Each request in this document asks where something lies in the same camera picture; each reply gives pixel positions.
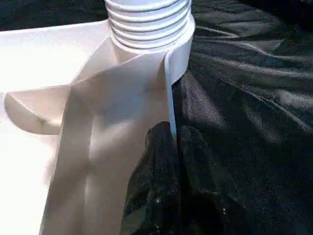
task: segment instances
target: wrinkled fabric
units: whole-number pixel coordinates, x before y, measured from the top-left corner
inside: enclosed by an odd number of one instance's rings
[[[242,1],[194,0],[192,11],[177,126],[200,130],[254,234],[313,234],[312,32]]]

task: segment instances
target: white plastic part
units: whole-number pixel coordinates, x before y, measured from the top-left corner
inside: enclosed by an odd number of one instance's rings
[[[106,4],[145,14],[184,1],[149,2]],[[158,32],[114,27],[103,21],[0,33],[0,234],[118,234],[147,131],[167,120],[175,136],[171,85],[188,65],[192,16]],[[134,48],[118,33],[129,43],[174,40]]]
[[[191,0],[106,0],[112,36],[127,47],[170,46],[188,29]]]

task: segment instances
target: plastic groove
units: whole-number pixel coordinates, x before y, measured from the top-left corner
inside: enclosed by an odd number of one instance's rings
[[[171,28],[168,31],[165,31],[165,32],[159,33],[159,34],[155,34],[155,35],[149,35],[149,36],[130,35],[130,34],[127,34],[123,31],[116,29],[113,25],[112,25],[112,29],[113,29],[114,33],[121,38],[129,39],[129,40],[137,40],[137,41],[149,41],[149,40],[156,40],[156,39],[165,38],[167,36],[170,36],[171,34],[177,32],[182,27],[184,27],[187,24],[187,21],[188,21],[188,17],[186,17],[180,24],[178,24],[174,28]]]
[[[185,16],[188,17],[189,14],[191,14],[191,10],[189,9],[188,12],[182,12],[182,14],[178,15],[177,17],[175,17],[174,19],[171,19],[170,21],[167,21],[165,23],[161,23],[161,24],[157,24],[157,25],[152,25],[152,26],[145,26],[145,27],[135,27],[135,26],[127,26],[124,24],[121,24],[120,22],[117,22],[115,20],[113,20],[112,18],[110,18],[110,22],[125,30],[125,31],[132,31],[132,32],[151,32],[151,31],[157,31],[160,29],[164,29],[167,28],[175,23],[177,23],[178,21],[180,21],[182,18],[184,18]]]
[[[131,17],[131,16],[124,16],[121,14],[118,14],[111,9],[107,8],[108,13],[119,20],[126,21],[126,22],[132,22],[132,23],[144,23],[144,22],[152,22],[152,21],[157,21],[161,19],[165,19],[169,16],[172,16],[176,13],[178,13],[180,10],[185,8],[188,4],[190,3],[190,0],[184,0],[181,4],[176,6],[175,8],[171,8],[169,11],[163,12],[161,14],[157,15],[152,15],[152,16],[146,16],[146,17]]]
[[[120,5],[115,2],[112,2],[111,0],[105,0],[106,4],[110,7],[116,8],[120,11],[128,11],[128,12],[142,12],[142,11],[154,11],[158,9],[165,8],[167,6],[173,5],[175,2],[178,2],[179,0],[167,0],[163,2],[158,2],[154,4],[148,4],[148,5],[139,5],[139,6],[130,6],[130,5]]]
[[[132,48],[137,48],[137,49],[151,49],[151,48],[157,48],[157,47],[163,47],[165,45],[168,45],[174,41],[176,41],[178,38],[180,38],[183,34],[185,33],[185,30],[182,30],[179,34],[177,34],[175,37],[173,38],[170,38],[168,40],[164,40],[163,42],[160,42],[160,43],[151,43],[151,44],[138,44],[138,43],[130,43],[130,42],[127,42],[125,41],[124,39],[121,39],[119,37],[116,37],[116,39],[128,46],[128,47],[132,47]]]

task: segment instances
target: gloved hand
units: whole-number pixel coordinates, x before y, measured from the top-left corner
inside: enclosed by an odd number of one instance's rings
[[[235,184],[199,131],[167,122],[148,132],[128,186],[121,235],[251,234]]]
[[[180,205],[178,157],[169,123],[161,122],[129,180],[120,234],[177,235]]]

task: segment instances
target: threaded neck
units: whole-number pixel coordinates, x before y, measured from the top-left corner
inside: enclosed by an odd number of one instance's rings
[[[187,30],[191,0],[105,0],[112,36],[135,49],[175,43]]]

